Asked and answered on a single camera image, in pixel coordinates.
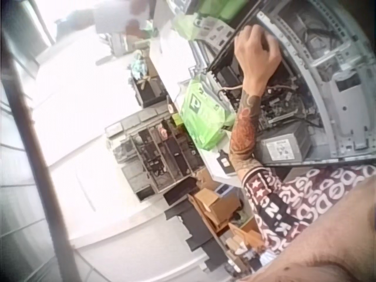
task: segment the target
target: computer component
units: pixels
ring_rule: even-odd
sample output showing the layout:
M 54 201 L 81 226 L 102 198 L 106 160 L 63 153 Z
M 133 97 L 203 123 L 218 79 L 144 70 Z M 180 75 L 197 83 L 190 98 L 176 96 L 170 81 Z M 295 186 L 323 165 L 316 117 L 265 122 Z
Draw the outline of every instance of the computer component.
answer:
M 312 145 L 307 124 L 294 122 L 266 131 L 257 138 L 255 157 L 262 163 L 301 163 Z
M 311 149 L 296 164 L 375 160 L 376 58 L 348 12 L 337 1 L 266 0 L 255 3 L 236 32 L 247 23 L 272 33 L 283 54 L 263 96 L 259 134 L 277 136 L 299 120 Z M 207 69 L 222 86 L 243 80 L 233 52 L 229 40 Z M 225 95 L 237 110 L 240 92 Z

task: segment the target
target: desk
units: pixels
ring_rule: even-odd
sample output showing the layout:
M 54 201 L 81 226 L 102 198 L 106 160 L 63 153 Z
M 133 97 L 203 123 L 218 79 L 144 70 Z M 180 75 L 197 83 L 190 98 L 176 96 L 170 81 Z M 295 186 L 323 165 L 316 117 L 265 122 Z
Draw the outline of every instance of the desk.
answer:
M 169 96 L 174 101 L 177 110 L 180 111 L 184 102 L 184 96 L 180 95 L 179 84 L 191 79 L 189 68 L 196 66 L 196 61 L 188 41 L 173 31 L 171 23 L 168 22 L 160 29 L 159 37 L 151 40 L 149 56 Z M 229 151 L 229 137 L 225 137 L 217 145 L 217 148 L 211 151 L 199 149 L 199 153 L 213 180 L 241 187 L 239 178 L 237 176 L 226 175 L 217 161 L 219 150 Z

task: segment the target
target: hand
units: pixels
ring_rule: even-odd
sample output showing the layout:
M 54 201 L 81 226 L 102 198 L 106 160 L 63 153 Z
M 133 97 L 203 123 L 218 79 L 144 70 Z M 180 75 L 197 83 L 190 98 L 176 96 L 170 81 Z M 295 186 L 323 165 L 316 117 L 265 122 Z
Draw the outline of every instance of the hand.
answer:
M 263 48 L 263 37 L 268 50 Z M 243 90 L 262 96 L 282 59 L 276 38 L 259 25 L 248 25 L 235 38 L 235 56 L 244 72 Z

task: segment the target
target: star print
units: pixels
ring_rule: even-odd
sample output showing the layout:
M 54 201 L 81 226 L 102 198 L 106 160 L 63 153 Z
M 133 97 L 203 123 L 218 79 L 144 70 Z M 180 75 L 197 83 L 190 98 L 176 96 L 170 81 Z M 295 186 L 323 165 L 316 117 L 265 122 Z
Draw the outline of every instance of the star print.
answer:
M 260 189 L 259 191 L 257 191 L 256 197 L 261 197 L 263 195 L 263 192 L 264 192 L 264 190 L 262 190 L 262 189 Z
M 261 182 L 259 182 L 257 179 L 253 182 L 252 184 L 252 188 L 257 188 L 259 185 L 261 184 Z

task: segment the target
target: skin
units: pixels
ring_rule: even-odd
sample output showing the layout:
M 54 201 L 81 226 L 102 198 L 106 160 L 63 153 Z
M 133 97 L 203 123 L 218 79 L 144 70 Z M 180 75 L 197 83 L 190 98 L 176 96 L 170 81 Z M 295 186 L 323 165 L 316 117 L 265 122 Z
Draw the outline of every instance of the skin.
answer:
M 263 49 L 265 39 L 268 51 Z M 244 71 L 243 94 L 230 142 L 230 160 L 240 179 L 261 166 L 252 156 L 260 101 L 281 62 L 278 42 L 262 27 L 247 26 L 235 40 Z M 270 265 L 242 280 L 353 282 L 375 281 L 376 178 L 352 189 L 305 229 Z

